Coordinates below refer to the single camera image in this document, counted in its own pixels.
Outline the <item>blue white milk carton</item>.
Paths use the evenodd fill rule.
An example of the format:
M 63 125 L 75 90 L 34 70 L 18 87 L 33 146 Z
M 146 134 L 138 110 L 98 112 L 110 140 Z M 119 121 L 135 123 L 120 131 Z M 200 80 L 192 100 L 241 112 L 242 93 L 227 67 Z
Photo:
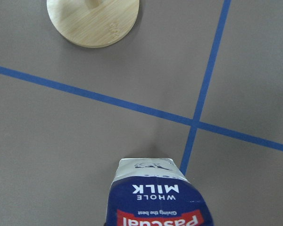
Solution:
M 200 192 L 170 158 L 123 158 L 110 187 L 108 226 L 212 226 Z

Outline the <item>wooden cup tree stand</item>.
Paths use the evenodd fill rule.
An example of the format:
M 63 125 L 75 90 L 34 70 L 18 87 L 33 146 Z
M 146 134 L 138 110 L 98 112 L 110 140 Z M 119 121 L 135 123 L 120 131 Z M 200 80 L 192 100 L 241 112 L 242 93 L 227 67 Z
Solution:
M 139 13 L 139 0 L 49 0 L 47 11 L 56 30 L 69 42 L 102 48 L 124 38 Z

